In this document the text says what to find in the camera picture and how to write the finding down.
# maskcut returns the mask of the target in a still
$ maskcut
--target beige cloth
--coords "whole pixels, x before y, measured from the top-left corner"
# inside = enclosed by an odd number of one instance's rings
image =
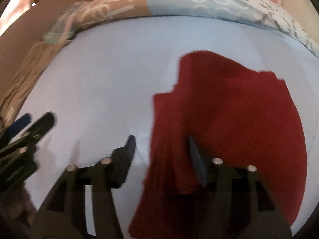
[[[0,125],[2,124],[0,130],[3,125],[9,126],[14,122],[24,100],[35,86],[39,76],[60,49],[68,43],[70,41],[58,44],[38,41],[31,47],[1,101],[0,115],[3,121],[0,120]]]

